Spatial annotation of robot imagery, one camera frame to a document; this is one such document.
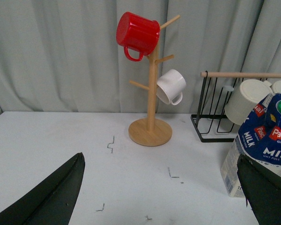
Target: milk carton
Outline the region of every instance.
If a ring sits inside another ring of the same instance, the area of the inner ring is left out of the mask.
[[[241,125],[221,174],[231,197],[244,197],[237,176],[237,159],[246,154],[269,170],[281,170],[281,94],[269,94]]]

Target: wooden pole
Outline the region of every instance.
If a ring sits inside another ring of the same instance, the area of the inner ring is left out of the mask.
[[[201,72],[201,77],[207,77],[207,72]],[[208,77],[281,78],[281,74],[279,74],[279,73],[227,73],[227,72],[208,72]]]
[[[149,91],[148,91],[148,119],[147,119],[147,131],[151,132],[155,127],[155,107],[156,107],[156,88],[157,88],[157,74],[158,64],[155,61],[158,60],[159,55],[159,41],[149,55]]]

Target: curtain fold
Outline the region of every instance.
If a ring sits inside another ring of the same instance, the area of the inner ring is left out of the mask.
[[[3,111],[147,111],[148,60],[129,61],[116,43],[130,11],[160,24],[159,76],[186,79],[177,106],[158,113],[194,113],[200,72],[281,72],[281,1],[25,0],[0,1],[0,107]],[[220,85],[229,83],[221,81]]]

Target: mug tree stand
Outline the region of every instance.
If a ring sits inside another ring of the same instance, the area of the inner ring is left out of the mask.
[[[177,15],[173,19],[167,21],[160,26],[160,30],[180,18]],[[155,118],[156,107],[156,89],[157,89],[157,74],[158,64],[166,60],[172,59],[174,55],[169,55],[162,59],[158,58],[159,42],[153,52],[147,57],[149,59],[149,81],[148,86],[142,85],[135,81],[129,81],[131,84],[146,89],[148,91],[148,112],[147,117],[134,121],[128,129],[130,138],[137,144],[143,146],[159,146],[167,143],[172,137],[172,128],[163,120]]]

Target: table surface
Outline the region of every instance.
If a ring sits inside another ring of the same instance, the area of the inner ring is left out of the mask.
[[[229,197],[224,186],[220,167],[231,143],[201,143],[189,114],[157,114],[172,138],[140,146],[128,127],[145,116],[4,112],[0,212],[82,152],[86,167],[71,225],[258,224],[245,199]]]

